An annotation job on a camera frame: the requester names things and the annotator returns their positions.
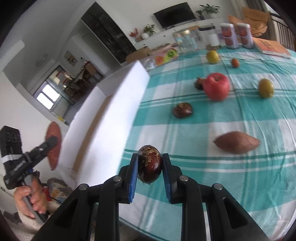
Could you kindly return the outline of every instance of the chestnut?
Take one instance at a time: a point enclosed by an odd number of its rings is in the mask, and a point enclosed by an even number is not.
[[[142,146],[139,151],[138,178],[143,183],[152,183],[162,170],[162,158],[159,151],[151,145]]]
[[[194,87],[198,90],[203,90],[202,83],[205,80],[205,78],[198,77],[197,80],[194,82]]]
[[[192,106],[187,102],[179,103],[173,109],[173,114],[177,118],[185,118],[192,114]]]

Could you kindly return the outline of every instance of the yellow fruit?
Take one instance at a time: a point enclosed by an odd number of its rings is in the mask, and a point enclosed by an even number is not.
[[[215,50],[208,51],[207,60],[211,64],[216,64],[219,62],[219,54]]]
[[[274,94],[274,86],[268,79],[260,80],[258,90],[262,98],[270,98]]]

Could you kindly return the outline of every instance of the canned food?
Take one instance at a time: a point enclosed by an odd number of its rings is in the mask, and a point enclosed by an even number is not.
[[[250,25],[246,23],[238,23],[237,28],[241,37],[242,46],[245,48],[253,48],[253,37]]]
[[[230,49],[237,49],[239,44],[237,42],[237,35],[235,33],[234,25],[231,23],[221,23],[220,27],[226,47]]]

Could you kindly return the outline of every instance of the window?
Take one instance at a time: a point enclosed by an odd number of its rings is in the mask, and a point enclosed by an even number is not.
[[[36,99],[50,110],[53,107],[54,102],[56,102],[59,97],[60,94],[57,93],[49,84],[46,84]]]
[[[63,121],[66,113],[74,104],[71,97],[64,92],[69,80],[72,80],[72,77],[61,66],[58,66],[33,95],[44,108],[57,116],[61,121]]]

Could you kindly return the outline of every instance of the small orange fruit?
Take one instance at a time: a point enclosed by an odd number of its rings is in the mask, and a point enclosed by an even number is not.
[[[231,64],[234,68],[238,68],[239,67],[239,61],[236,58],[233,58],[231,61]]]

